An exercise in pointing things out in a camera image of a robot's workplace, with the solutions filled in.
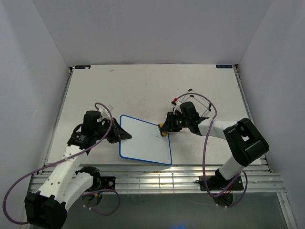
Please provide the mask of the blue framed whiteboard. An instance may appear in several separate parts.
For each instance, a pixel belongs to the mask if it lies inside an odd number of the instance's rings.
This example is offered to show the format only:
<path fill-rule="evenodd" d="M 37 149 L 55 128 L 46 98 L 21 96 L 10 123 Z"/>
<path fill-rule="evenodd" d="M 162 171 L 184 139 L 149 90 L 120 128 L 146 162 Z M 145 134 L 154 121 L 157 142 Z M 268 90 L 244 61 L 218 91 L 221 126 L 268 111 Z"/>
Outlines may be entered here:
<path fill-rule="evenodd" d="M 132 137 L 119 143 L 121 158 L 161 165 L 172 164 L 170 137 L 162 137 L 157 124 L 122 114 L 120 126 Z"/>

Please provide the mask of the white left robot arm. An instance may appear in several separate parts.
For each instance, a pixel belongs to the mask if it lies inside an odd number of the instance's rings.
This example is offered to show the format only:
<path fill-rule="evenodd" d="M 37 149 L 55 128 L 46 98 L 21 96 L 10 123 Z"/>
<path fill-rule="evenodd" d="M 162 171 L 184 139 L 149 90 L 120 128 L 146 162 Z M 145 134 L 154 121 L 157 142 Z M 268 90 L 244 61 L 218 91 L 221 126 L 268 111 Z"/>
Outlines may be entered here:
<path fill-rule="evenodd" d="M 132 135 L 121 128 L 116 119 L 103 118 L 99 111 L 87 111 L 83 123 L 74 128 L 67 142 L 63 161 L 56 165 L 35 193 L 26 195 L 27 221 L 44 229 L 62 228 L 68 210 L 83 193 L 100 196 L 101 190 L 108 190 L 107 181 L 97 168 L 85 166 L 79 169 L 90 147 L 102 139 L 114 144 L 131 138 Z"/>

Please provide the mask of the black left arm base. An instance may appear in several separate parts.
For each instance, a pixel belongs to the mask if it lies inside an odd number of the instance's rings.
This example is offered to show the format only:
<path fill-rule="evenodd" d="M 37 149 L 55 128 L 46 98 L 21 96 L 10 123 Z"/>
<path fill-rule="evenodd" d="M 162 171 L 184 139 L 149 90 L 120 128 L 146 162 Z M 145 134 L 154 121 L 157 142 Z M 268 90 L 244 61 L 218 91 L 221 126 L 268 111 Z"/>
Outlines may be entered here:
<path fill-rule="evenodd" d="M 96 191 L 101 189 L 115 190 L 116 177 L 94 177 L 92 186 L 89 191 Z"/>

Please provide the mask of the blue left corner label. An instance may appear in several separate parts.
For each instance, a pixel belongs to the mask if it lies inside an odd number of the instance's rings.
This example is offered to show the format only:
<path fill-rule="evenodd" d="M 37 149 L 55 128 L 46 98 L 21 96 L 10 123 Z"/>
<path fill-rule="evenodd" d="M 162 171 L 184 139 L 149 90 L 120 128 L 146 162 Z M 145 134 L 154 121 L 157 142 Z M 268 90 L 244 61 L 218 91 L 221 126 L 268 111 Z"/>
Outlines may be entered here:
<path fill-rule="evenodd" d="M 86 70 L 86 69 L 90 69 L 90 68 L 91 68 L 90 65 L 76 65 L 76 66 L 74 67 L 75 70 L 79 70 L 79 69 L 81 69 L 81 70 Z"/>

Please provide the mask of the aluminium table frame rail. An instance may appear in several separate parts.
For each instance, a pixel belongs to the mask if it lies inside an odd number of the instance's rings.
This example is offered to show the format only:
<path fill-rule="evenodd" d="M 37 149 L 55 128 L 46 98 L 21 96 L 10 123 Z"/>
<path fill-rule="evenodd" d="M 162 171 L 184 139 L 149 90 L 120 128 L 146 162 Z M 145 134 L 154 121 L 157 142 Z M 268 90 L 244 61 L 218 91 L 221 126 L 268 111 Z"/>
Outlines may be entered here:
<path fill-rule="evenodd" d="M 115 177 L 120 194 L 192 194 L 200 193 L 196 181 L 203 174 L 201 166 L 102 165 L 102 176 Z M 267 165 L 249 166 L 241 175 L 247 193 L 285 192 L 278 173 Z"/>

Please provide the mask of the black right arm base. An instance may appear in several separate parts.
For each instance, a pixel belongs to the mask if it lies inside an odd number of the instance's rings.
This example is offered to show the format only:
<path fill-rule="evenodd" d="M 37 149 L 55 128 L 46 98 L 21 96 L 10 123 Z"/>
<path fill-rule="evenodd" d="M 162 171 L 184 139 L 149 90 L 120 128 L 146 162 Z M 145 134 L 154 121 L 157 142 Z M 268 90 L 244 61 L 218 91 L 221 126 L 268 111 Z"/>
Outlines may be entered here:
<path fill-rule="evenodd" d="M 216 176 L 206 176 L 206 178 L 207 185 L 210 191 L 221 191 L 232 181 L 232 179 L 228 181 L 221 181 Z M 200 185 L 201 191 L 206 191 L 203 176 L 199 176 L 199 179 L 196 180 L 195 183 Z M 244 185 L 240 176 L 229 187 L 229 190 L 232 191 L 242 191 L 243 189 Z"/>

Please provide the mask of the blue corner label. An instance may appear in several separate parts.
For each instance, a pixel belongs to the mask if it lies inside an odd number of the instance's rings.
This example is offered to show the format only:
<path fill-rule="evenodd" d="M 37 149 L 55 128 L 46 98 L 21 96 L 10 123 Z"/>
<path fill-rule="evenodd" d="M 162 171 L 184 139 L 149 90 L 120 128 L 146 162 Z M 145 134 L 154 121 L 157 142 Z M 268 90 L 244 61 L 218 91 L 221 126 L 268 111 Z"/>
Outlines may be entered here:
<path fill-rule="evenodd" d="M 79 69 L 81 69 L 81 70 L 86 70 L 86 69 L 90 69 L 90 68 L 91 68 L 90 65 L 76 65 L 76 66 L 74 67 L 75 70 L 79 70 Z"/>
<path fill-rule="evenodd" d="M 233 66 L 230 64 L 216 64 L 217 69 L 232 69 Z"/>

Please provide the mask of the blue right corner label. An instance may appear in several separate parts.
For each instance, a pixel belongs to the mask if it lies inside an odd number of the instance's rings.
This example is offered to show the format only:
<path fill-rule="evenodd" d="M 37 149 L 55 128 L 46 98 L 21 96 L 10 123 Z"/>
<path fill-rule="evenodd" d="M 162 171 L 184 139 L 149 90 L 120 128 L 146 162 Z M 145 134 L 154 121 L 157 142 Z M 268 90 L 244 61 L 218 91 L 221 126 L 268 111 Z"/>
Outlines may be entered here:
<path fill-rule="evenodd" d="M 217 69 L 232 69 L 233 66 L 230 64 L 216 64 Z"/>

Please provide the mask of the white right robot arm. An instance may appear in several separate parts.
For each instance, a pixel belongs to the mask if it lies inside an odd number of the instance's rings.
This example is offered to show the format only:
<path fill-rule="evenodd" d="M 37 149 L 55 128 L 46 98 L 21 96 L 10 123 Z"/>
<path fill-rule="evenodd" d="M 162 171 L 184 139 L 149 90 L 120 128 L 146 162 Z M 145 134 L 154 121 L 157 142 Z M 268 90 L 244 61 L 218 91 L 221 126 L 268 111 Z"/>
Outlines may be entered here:
<path fill-rule="evenodd" d="M 158 124 L 162 137 L 184 128 L 198 136 L 210 136 L 225 140 L 231 157 L 216 170 L 213 176 L 204 176 L 201 185 L 208 190 L 236 187 L 236 176 L 269 151 L 269 144 L 248 118 L 235 122 L 215 120 L 199 115 L 192 102 L 184 102 L 167 113 L 164 123 Z"/>

